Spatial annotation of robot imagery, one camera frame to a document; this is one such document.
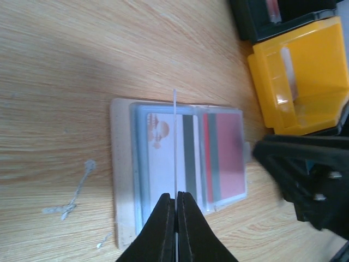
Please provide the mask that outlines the beige card holder wallet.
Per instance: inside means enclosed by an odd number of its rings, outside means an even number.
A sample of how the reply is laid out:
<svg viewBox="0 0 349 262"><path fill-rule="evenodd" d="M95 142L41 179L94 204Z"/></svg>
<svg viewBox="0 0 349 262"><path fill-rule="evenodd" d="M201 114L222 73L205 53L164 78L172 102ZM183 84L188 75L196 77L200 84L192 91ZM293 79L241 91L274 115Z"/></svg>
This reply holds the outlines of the beige card holder wallet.
<svg viewBox="0 0 349 262"><path fill-rule="evenodd" d="M116 241L126 249L163 193L204 214L247 195L243 114L214 105L116 98L110 106Z"/></svg>

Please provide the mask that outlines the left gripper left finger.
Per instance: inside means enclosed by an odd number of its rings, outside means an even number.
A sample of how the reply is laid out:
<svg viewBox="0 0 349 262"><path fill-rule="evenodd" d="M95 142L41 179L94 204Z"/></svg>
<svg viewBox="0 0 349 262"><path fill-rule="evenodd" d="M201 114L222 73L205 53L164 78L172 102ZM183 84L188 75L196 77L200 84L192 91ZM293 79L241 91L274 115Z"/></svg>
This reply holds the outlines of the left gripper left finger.
<svg viewBox="0 0 349 262"><path fill-rule="evenodd" d="M160 196L143 229L117 259L120 261L175 260L175 200Z"/></svg>

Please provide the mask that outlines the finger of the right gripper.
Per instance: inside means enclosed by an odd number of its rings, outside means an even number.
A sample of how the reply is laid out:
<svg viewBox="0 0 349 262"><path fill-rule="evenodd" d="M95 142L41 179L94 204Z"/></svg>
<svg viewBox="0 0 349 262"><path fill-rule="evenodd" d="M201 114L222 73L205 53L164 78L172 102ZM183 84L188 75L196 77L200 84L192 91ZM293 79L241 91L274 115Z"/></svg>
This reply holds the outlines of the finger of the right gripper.
<svg viewBox="0 0 349 262"><path fill-rule="evenodd" d="M348 138L266 135L252 155L278 184L297 219L348 239Z"/></svg>

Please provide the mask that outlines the red white credit card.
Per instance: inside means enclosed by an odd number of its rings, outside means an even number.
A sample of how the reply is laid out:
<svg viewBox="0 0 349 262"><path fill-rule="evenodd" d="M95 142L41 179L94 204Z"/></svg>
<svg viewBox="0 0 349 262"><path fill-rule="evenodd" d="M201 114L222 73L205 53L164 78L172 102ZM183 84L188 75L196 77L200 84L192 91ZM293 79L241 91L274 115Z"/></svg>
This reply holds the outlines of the red white credit card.
<svg viewBox="0 0 349 262"><path fill-rule="evenodd" d="M240 114L203 115L207 200L232 202L246 195L243 121Z"/></svg>

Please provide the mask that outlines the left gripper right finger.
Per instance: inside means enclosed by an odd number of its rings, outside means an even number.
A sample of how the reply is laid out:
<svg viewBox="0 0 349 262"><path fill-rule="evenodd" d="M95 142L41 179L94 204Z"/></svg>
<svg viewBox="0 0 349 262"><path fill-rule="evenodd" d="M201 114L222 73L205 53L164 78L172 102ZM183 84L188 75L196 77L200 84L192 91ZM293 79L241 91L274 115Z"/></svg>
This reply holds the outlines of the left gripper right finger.
<svg viewBox="0 0 349 262"><path fill-rule="evenodd" d="M237 261L216 237L189 192L177 195L179 261Z"/></svg>

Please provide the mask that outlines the white card with black stripe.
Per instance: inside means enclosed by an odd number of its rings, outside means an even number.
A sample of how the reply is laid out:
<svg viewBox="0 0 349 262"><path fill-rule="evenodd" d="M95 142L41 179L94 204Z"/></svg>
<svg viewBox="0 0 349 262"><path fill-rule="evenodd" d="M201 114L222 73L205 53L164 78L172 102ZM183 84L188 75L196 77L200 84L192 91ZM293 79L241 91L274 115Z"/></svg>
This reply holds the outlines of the white card with black stripe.
<svg viewBox="0 0 349 262"><path fill-rule="evenodd" d="M150 203L154 206L162 193L175 195L173 115L150 113L148 127L148 167ZM189 192L202 204L198 119L177 115L177 188Z"/></svg>

